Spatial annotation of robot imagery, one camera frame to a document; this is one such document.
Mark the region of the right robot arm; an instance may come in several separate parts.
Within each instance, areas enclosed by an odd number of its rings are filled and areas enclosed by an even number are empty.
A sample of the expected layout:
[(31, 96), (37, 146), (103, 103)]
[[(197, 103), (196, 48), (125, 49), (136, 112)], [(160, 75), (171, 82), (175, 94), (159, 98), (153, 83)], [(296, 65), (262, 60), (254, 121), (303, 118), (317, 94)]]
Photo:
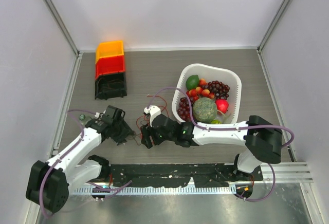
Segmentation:
[(236, 156), (232, 174), (237, 180), (246, 179), (262, 163), (281, 162), (282, 131), (259, 116), (234, 124), (178, 123), (159, 115), (141, 128), (141, 143), (147, 148), (172, 141), (181, 147), (207, 144), (230, 144), (245, 147)]

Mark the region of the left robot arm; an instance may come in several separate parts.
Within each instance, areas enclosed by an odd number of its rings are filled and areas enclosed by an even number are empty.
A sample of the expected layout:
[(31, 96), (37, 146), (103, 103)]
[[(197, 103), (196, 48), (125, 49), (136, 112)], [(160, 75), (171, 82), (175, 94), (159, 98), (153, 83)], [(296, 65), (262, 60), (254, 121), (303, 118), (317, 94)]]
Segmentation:
[(50, 217), (66, 204), (68, 197), (83, 184), (105, 182), (111, 173), (107, 159), (92, 155), (81, 160), (107, 139), (126, 142), (133, 131), (124, 120), (125, 111), (109, 105), (102, 113), (90, 112), (76, 119), (80, 134), (65, 149), (46, 162), (38, 160), (31, 167), (26, 198), (40, 206)]

